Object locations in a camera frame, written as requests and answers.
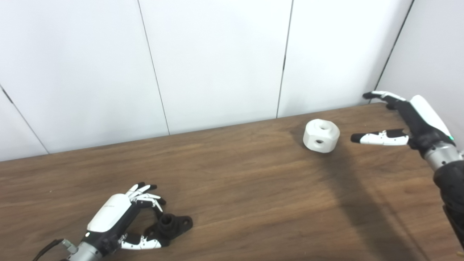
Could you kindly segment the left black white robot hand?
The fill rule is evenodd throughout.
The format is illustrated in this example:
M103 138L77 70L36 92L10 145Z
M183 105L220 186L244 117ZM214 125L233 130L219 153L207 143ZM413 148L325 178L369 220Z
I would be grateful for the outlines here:
M157 185L139 182L126 193L112 195L87 225L82 241L93 246L104 257L119 249L145 250L162 248L158 239L129 233L127 229L143 208L154 210L157 218L163 216L166 201L149 193Z

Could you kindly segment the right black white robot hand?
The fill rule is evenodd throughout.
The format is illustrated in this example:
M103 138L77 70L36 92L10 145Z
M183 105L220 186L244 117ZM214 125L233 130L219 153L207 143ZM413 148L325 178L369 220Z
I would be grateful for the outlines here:
M421 155L434 145L445 143L455 146L454 138L442 119L431 105L420 95L406 100L388 91L370 91L363 94L364 99L380 99L386 102L387 109L396 110L405 122L404 129L386 129L381 132L355 133L351 142L383 146L408 145Z

